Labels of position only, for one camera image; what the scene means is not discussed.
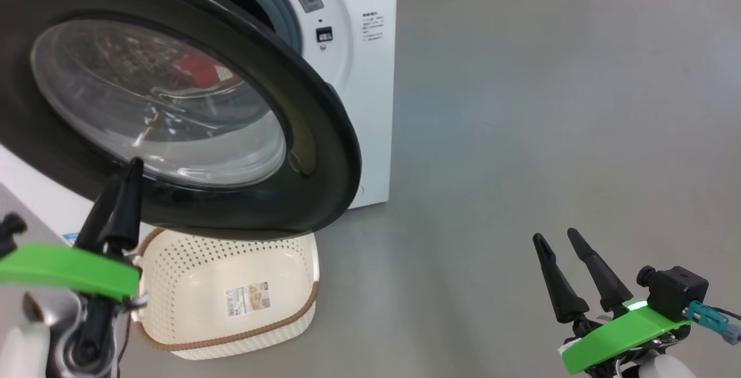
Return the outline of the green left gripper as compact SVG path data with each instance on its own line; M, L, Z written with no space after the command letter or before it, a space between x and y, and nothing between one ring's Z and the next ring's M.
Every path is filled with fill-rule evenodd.
M22 244L2 257L2 285L29 286L27 323L11 329L3 367L117 367L121 315L141 306L140 272L125 261L79 248L122 255L140 243L144 162L130 159L94 201L76 248Z

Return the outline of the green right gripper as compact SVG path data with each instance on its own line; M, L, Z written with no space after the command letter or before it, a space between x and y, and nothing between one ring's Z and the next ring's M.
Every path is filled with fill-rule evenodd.
M535 252L551 301L556 320L573 322L574 338L559 350L564 367L570 375L585 373L590 377L618 377L623 363L653 349L674 346L687 336L690 322L673 322L650 307L629 310L625 302L633 294L607 265L604 259L585 241L579 230L569 228L570 240L577 257L588 268L600 294L604 312L627 313L612 322L601 324L587 319L587 302L577 296L557 265L556 255L545 237L533 236Z

